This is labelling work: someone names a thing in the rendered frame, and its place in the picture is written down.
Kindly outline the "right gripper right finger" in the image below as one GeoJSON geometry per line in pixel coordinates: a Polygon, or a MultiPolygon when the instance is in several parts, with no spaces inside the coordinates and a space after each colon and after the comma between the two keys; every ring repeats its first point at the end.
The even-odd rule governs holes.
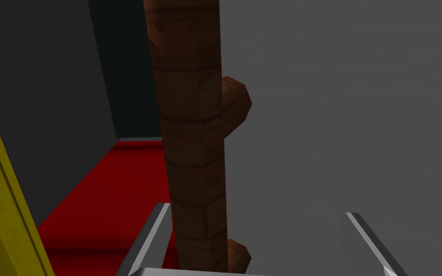
{"type": "Polygon", "coordinates": [[[339,241],[350,276],[408,276],[359,213],[345,213],[339,241]]]}

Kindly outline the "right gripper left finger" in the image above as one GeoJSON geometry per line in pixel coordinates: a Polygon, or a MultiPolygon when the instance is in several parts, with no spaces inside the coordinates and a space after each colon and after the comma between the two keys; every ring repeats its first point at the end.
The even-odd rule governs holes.
{"type": "Polygon", "coordinates": [[[158,203],[146,222],[115,276],[139,276],[143,268],[161,268],[173,231],[171,204],[158,203]]]}

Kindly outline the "brown wooden door knob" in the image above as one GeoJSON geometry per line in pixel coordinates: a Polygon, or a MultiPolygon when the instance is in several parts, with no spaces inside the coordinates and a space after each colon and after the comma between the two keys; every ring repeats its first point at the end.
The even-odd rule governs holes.
{"type": "Polygon", "coordinates": [[[246,86],[229,77],[222,78],[222,130],[228,137],[247,118],[252,101],[246,86]]]}
{"type": "Polygon", "coordinates": [[[251,255],[247,248],[233,239],[228,239],[228,272],[235,274],[245,274],[251,255]]]}

